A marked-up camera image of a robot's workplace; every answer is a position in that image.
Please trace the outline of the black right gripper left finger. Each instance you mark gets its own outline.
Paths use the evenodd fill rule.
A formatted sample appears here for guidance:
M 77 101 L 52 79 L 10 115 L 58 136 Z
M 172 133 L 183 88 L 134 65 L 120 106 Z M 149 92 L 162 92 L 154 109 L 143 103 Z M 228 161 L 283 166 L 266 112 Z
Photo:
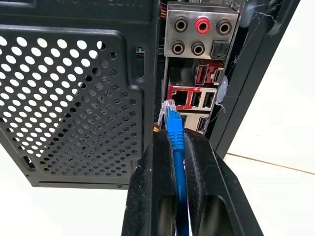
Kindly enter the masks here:
M 162 130 L 154 133 L 130 178 L 122 235 L 173 236 L 176 206 L 172 147 Z

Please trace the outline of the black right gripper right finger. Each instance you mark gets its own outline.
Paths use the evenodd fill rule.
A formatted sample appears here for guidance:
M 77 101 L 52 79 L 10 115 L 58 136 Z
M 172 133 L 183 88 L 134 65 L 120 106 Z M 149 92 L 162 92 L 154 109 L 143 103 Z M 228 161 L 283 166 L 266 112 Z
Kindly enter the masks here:
M 241 184 L 209 140 L 185 130 L 185 172 L 194 236 L 263 234 Z

